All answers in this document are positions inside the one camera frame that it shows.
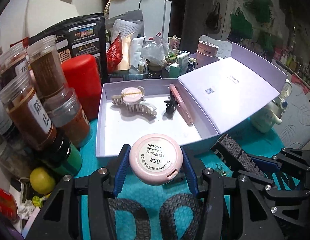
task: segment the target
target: red bottle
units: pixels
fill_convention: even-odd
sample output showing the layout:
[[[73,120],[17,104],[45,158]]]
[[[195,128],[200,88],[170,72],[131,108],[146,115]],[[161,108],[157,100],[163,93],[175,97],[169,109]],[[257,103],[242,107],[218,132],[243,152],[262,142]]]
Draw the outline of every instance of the red bottle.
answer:
[[[14,197],[0,188],[0,213],[7,217],[10,221],[18,220],[17,205]]]
[[[102,85],[95,58],[92,55],[80,55],[67,60],[61,67],[68,85],[75,89],[88,120],[96,119]]]

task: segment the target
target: black jar lid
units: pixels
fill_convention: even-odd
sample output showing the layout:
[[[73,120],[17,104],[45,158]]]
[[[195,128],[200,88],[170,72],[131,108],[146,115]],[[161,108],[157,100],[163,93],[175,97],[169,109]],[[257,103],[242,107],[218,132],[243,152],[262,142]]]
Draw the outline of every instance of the black jar lid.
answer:
[[[36,152],[36,158],[40,159],[50,168],[58,168],[68,159],[71,153],[71,143],[63,130],[57,128],[56,138],[50,146]]]

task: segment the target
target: box lid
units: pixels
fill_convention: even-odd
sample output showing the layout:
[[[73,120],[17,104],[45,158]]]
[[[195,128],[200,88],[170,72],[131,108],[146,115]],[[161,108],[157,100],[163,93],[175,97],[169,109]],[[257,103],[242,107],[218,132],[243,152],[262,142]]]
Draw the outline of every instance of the box lid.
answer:
[[[178,79],[222,134],[277,97],[286,78],[267,60],[233,43],[231,57]]]

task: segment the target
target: open box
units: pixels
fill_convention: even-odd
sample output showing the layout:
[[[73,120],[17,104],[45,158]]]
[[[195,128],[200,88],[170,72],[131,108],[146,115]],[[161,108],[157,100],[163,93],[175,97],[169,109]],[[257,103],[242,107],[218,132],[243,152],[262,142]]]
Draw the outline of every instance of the open box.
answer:
[[[98,114],[96,157],[117,156],[124,144],[132,146],[140,137],[161,133],[173,138],[188,152],[203,153],[218,137],[264,107],[279,95],[287,75],[257,54],[233,44],[230,58],[180,76],[103,85]],[[180,93],[193,125],[178,111],[166,116],[169,85]],[[112,104],[111,97],[126,87],[142,86],[145,101],[157,108],[156,118],[130,113]]]

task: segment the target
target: white round sticker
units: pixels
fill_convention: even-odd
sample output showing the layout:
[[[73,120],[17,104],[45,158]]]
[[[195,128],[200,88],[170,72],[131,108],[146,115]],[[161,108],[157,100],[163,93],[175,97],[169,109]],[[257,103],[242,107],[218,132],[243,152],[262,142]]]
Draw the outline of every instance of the white round sticker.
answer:
[[[149,141],[141,147],[138,159],[147,171],[164,171],[176,160],[175,148],[167,141]]]

